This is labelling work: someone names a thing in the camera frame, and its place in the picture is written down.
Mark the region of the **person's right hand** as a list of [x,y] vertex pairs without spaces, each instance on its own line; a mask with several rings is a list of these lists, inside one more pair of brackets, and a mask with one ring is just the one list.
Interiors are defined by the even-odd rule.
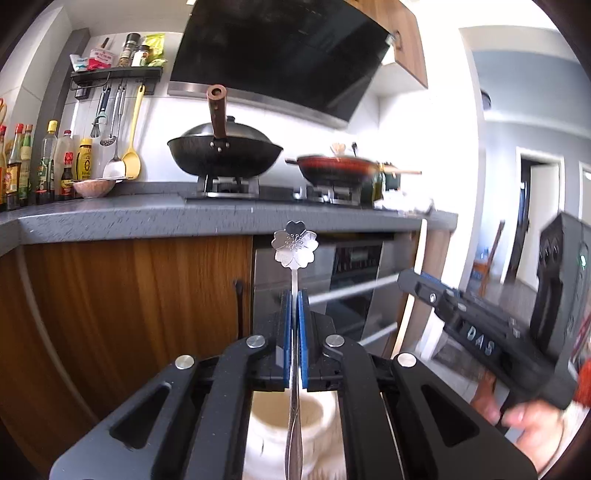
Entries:
[[542,400],[518,404],[500,412],[494,390],[496,377],[486,371],[470,402],[492,425],[498,422],[521,431],[514,445],[545,474],[574,439],[584,417],[590,411],[590,359],[579,371],[579,385],[574,400],[562,411]]

